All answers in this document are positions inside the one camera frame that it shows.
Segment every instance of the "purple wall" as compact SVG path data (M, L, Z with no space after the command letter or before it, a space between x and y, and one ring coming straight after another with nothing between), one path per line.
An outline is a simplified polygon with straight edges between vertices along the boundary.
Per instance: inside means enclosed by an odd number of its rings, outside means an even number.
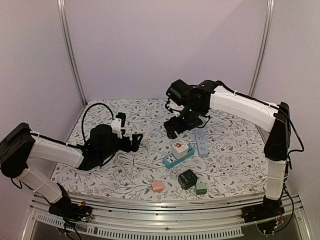
M276 1L256 97L287 102L305 145L291 155L288 185L299 193L314 239L320 235L320 2ZM300 148L291 132L291 148Z
M82 110L61 31L57 1L2 0L0 139L26 122L66 140ZM52 162L34 160L49 175ZM33 193L0 174L0 239L17 240Z
M89 100L164 98L176 79L248 93L267 9L253 0L66 1Z

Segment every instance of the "dark green box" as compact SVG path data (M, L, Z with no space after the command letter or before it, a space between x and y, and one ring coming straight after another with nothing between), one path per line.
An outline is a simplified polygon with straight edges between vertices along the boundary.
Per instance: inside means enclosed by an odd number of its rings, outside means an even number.
M178 182L184 190L187 190L197 183L198 177L190 169L181 173Z

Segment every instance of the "table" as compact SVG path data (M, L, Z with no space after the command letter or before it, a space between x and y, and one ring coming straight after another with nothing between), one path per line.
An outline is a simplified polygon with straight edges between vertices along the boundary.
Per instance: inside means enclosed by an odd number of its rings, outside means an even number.
M163 123L172 117L164 107L165 99L120 99L91 101L105 103L113 111L126 113L126 136L143 133L150 145L151 158L162 159L170 153L172 140L167 138ZM225 198L261 193L267 182L267 161L263 155L263 140L256 126L232 114L210 110L210 122L204 128L209 148L208 157L195 155L177 166L166 169L138 169L118 167L113 161L101 169L81 171L58 163L51 179L67 191L90 195L95 198L109 197L148 201L197 200ZM83 144L81 119L77 122L70 144ZM111 115L103 106L92 108L85 119L84 131L88 138L90 129L98 124L111 122ZM193 131L180 137L196 146ZM147 154L140 148L132 156ZM207 194L196 195L195 188L183 190L178 175L193 170L198 181L206 183ZM154 193L151 183L162 180L164 191Z

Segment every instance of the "pink block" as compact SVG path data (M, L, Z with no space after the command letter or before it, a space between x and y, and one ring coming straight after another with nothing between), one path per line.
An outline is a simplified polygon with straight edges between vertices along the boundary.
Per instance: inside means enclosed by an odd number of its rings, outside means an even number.
M161 192L164 190L164 186L162 185L162 181L154 181L152 183L152 188L153 188L153 192L156 193L156 192Z

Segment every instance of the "small green block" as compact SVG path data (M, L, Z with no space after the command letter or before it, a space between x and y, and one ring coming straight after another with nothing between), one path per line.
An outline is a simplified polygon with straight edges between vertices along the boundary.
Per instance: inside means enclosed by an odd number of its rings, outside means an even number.
M195 193L197 195L204 195L207 193L207 187L206 184L203 182L197 182L195 184Z

